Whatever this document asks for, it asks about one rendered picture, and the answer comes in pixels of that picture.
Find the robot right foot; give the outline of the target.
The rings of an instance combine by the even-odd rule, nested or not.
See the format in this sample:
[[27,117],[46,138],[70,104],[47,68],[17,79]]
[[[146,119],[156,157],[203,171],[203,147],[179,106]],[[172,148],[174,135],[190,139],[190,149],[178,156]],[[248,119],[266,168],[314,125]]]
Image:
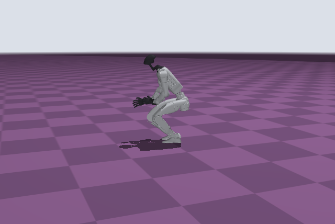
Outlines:
[[[181,138],[181,135],[179,133],[176,133],[175,134],[177,137]],[[166,136],[166,137],[163,137],[162,140],[167,140],[169,139],[170,137],[169,136]],[[174,138],[174,137],[173,137]]]

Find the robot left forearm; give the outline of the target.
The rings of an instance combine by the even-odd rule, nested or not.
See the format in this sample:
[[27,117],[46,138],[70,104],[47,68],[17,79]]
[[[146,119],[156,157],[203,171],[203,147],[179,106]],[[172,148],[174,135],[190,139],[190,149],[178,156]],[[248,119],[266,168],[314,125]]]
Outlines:
[[161,94],[159,95],[159,97],[157,99],[154,99],[153,103],[155,103],[156,105],[158,105],[158,104],[160,104],[164,100],[165,100],[165,93],[161,92]]

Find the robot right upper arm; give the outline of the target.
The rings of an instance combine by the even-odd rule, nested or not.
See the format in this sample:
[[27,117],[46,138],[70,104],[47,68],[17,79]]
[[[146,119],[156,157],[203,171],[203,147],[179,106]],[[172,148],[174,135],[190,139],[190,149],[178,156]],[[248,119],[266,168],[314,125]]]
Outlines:
[[158,79],[158,84],[159,84],[159,87],[157,88],[157,92],[161,93],[163,89],[162,89],[161,82],[159,81],[159,79]]

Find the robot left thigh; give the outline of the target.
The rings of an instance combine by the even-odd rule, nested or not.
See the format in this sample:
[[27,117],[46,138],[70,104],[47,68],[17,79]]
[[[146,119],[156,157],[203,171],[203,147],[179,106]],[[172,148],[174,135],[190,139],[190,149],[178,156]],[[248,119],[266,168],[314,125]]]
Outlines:
[[152,115],[152,121],[156,123],[154,121],[155,116],[160,115],[162,117],[162,115],[164,114],[174,113],[178,111],[179,109],[180,111],[189,110],[189,103],[186,99],[175,100],[175,101],[165,104]]

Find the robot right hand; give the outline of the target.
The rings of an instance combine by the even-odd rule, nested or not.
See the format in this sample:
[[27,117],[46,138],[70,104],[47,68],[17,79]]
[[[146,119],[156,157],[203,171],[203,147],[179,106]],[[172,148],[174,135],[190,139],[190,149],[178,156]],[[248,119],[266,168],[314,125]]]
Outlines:
[[[142,100],[143,100],[143,98],[140,98],[140,97],[136,97],[136,99],[135,100],[133,100],[133,103],[132,104],[134,104],[134,105],[136,105],[135,107],[137,107],[137,106],[141,106],[142,105]],[[134,102],[134,101],[137,101],[137,102]],[[135,104],[136,103],[136,104]],[[144,102],[143,102],[144,103]],[[139,104],[139,105],[138,105]],[[133,105],[133,106],[134,106]],[[134,107],[134,108],[135,108]]]

